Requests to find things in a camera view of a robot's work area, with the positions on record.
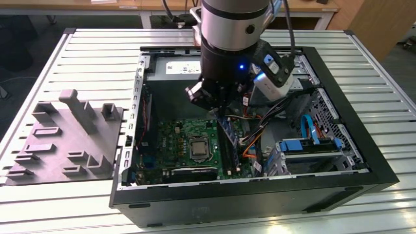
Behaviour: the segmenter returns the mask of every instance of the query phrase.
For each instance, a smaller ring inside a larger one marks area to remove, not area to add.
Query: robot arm
[[[270,100],[286,96],[291,86],[294,54],[280,57],[260,39],[275,17],[270,4],[270,0],[203,0],[202,75],[186,91],[191,102],[220,117],[254,83]],[[251,64],[263,71],[258,77],[250,73]]]

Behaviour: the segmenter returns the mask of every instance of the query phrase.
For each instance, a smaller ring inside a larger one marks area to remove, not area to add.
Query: wooden desk
[[[184,12],[186,0],[167,0],[174,15]],[[315,30],[326,30],[339,6],[330,0],[327,5],[315,0],[290,0],[292,17],[319,18]],[[136,15],[143,27],[151,28],[151,16],[166,16],[160,0],[119,0],[114,4],[91,4],[91,0],[0,0],[3,15]]]
[[[170,9],[172,11],[184,10],[186,0],[167,0]],[[188,0],[188,8],[192,6],[192,0]],[[288,0],[288,6],[292,12],[322,12],[322,11],[339,11],[339,5],[331,0],[327,5],[320,4],[316,0]],[[162,1],[160,0],[142,0],[142,9],[151,11],[162,11]]]
[[[184,2],[186,0],[167,0],[172,14],[179,15],[184,12]],[[332,16],[335,12],[339,11],[339,6],[334,0],[330,0],[327,5],[318,3],[316,0],[290,0],[288,4],[291,8],[291,17],[319,18],[315,30],[327,29]],[[192,0],[188,0],[188,9],[192,7]],[[148,11],[151,16],[166,16],[160,0],[142,0],[142,11]],[[286,16],[283,7],[278,16]]]

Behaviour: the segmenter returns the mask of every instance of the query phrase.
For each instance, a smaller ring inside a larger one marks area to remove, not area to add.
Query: blue cable
[[[312,117],[310,115],[303,115],[302,116],[302,120],[300,120],[302,137],[303,138],[308,137],[307,126],[306,126],[307,122],[308,122],[308,128],[310,128],[310,135],[311,135],[311,137],[314,139],[314,144],[319,145],[320,142],[319,142],[319,139],[318,139],[318,131],[316,131],[316,128],[315,128],[315,125],[314,125]]]

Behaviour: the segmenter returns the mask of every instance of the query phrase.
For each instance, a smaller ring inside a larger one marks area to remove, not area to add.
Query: dark floor
[[[39,76],[66,28],[142,28],[140,17],[136,16],[59,16],[55,25],[50,25],[44,16],[31,16],[31,20],[39,34],[38,39],[27,43],[34,56],[34,65],[16,73],[8,72],[0,67],[0,82],[14,77]],[[164,17],[152,17],[152,25],[159,28],[172,28]],[[384,60],[383,66],[411,99],[416,101],[416,82],[414,81],[416,54],[403,50],[402,46],[396,46]],[[2,87],[12,94],[12,97],[7,101],[0,100],[0,140],[35,81],[35,78],[23,78],[2,83]]]

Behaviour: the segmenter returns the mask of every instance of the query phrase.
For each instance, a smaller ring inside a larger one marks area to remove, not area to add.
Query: motherboard
[[[232,128],[236,136],[243,137],[239,119],[232,121]],[[238,172],[224,167],[228,156],[224,157],[223,153],[228,141],[222,140],[219,134],[218,122],[212,119],[159,122],[156,154],[140,156],[138,163],[146,182],[140,178],[136,182],[162,184],[171,172],[192,174],[192,170],[204,170],[206,175],[212,173],[215,177],[210,179],[214,180],[252,177],[248,162],[242,162]]]

